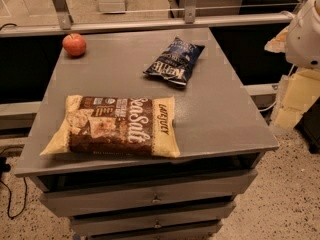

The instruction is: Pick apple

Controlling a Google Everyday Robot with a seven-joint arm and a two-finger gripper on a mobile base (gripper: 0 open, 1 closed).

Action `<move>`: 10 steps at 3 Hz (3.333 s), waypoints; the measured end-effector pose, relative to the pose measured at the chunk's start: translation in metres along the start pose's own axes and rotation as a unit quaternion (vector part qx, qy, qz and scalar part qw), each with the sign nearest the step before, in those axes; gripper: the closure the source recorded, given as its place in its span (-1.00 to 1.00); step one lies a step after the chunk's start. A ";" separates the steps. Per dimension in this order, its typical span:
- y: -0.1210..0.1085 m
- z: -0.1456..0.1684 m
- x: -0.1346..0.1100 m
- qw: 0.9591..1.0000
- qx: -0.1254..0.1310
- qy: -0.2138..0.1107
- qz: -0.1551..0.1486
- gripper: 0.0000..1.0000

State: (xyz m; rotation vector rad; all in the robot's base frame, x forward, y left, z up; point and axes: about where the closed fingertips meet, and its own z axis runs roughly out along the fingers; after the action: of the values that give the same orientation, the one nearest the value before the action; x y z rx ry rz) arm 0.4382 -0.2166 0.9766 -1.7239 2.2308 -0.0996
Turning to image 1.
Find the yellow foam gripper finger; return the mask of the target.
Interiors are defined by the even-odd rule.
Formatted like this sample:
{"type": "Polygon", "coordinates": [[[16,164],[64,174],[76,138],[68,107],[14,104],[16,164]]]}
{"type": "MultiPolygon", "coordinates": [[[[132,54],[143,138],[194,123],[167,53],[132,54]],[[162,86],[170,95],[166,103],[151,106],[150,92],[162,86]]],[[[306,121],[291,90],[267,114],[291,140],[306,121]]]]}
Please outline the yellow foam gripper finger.
{"type": "Polygon", "coordinates": [[[299,68],[289,77],[274,123],[284,129],[294,128],[319,97],[320,70],[299,68]]]}

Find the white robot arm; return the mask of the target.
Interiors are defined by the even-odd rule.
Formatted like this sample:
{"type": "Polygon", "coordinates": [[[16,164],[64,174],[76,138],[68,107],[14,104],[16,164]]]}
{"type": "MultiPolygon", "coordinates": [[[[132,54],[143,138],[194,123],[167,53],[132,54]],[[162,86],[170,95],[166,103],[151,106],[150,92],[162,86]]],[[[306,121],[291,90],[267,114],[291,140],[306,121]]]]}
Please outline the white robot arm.
{"type": "Polygon", "coordinates": [[[320,0],[308,0],[269,45],[298,67],[288,78],[275,119],[282,128],[294,128],[320,96],[320,0]]]}

